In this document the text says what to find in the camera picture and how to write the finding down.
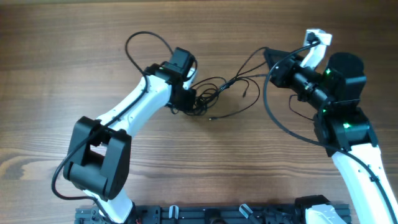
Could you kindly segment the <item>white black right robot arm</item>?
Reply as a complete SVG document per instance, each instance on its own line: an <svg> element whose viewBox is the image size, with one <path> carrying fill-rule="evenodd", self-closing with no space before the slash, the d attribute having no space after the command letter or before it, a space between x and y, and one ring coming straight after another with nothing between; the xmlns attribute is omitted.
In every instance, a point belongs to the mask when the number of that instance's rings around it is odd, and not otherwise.
<svg viewBox="0 0 398 224"><path fill-rule="evenodd" d="M341 174L361 223L397 223L397 200L383 168L379 141L359 107L366 84L363 61L348 52L333 54L323 73L305 64L297 51L266 48L266 82L294 91L310 104L316 140L288 130L264 106L276 125L289 135L325 148Z"/></svg>

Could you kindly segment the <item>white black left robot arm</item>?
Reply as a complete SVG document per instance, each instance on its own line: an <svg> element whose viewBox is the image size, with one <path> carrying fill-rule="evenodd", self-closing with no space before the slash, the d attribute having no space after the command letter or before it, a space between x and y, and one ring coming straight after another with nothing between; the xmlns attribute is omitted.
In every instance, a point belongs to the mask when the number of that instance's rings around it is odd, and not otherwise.
<svg viewBox="0 0 398 224"><path fill-rule="evenodd" d="M193 108L195 58L176 48L167 62L144 70L138 86L96 119L81 117L73 128L63 176L98 203L110 223L125 223L134 204L123 189L129 173L132 138L159 109Z"/></svg>

